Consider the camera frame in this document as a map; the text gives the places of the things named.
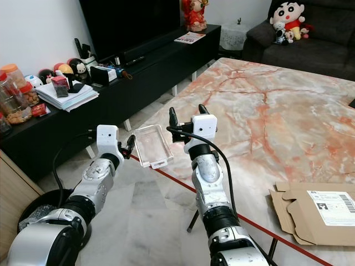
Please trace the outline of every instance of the red figurine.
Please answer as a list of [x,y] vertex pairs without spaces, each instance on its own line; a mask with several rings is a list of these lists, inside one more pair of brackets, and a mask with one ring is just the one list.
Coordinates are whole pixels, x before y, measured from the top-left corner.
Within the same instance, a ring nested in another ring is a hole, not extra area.
[[182,0],[182,10],[185,13],[186,28],[192,32],[200,32],[207,28],[204,17],[208,0]]

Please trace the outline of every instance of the stack of papers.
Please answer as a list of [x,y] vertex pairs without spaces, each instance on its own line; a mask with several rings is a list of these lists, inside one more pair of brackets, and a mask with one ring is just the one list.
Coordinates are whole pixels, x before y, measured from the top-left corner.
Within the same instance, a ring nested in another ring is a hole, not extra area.
[[[73,81],[73,85],[80,83],[78,81]],[[89,85],[84,85],[83,88],[78,93],[69,93],[68,97],[57,97],[55,88],[52,83],[40,86],[36,88],[39,97],[54,105],[58,109],[65,110],[67,112],[97,98],[99,94],[93,90],[93,87]]]

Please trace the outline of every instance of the wooden cabinet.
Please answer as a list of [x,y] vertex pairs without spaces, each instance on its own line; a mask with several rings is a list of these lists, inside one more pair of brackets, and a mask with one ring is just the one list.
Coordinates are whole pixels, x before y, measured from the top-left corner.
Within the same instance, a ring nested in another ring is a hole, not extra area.
[[0,261],[17,234],[17,223],[26,207],[43,191],[0,150]]

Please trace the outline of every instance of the television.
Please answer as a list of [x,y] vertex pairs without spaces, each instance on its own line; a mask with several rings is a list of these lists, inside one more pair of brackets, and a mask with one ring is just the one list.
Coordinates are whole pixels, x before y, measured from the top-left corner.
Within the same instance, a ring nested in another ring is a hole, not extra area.
[[80,0],[97,60],[119,56],[180,27],[179,0]]

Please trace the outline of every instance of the clear plastic container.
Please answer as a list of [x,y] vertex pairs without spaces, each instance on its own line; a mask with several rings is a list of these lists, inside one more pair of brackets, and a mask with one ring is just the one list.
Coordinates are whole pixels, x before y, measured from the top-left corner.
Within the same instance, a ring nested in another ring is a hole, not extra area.
[[11,125],[8,123],[6,118],[3,116],[2,112],[0,112],[0,136],[5,137],[9,135],[12,131]]
[[168,165],[173,154],[161,132],[160,125],[136,129],[134,135],[139,161],[143,167],[151,166],[151,168],[157,169]]
[[27,105],[27,100],[24,98],[23,94],[20,92],[20,90],[17,88],[16,84],[10,78],[4,71],[0,70],[0,86],[5,87],[5,89],[15,96],[16,100],[24,107],[26,108]]
[[26,99],[29,106],[35,106],[39,103],[39,97],[36,93],[34,87],[30,82],[27,82],[25,87],[20,89],[21,93],[23,93],[24,98]]
[[0,109],[10,124],[20,124],[31,118],[31,107],[23,106],[13,95],[13,88],[8,81],[0,83]]
[[21,70],[18,69],[16,64],[8,64],[1,68],[12,80],[15,82],[18,89],[26,86],[26,81],[23,77]]

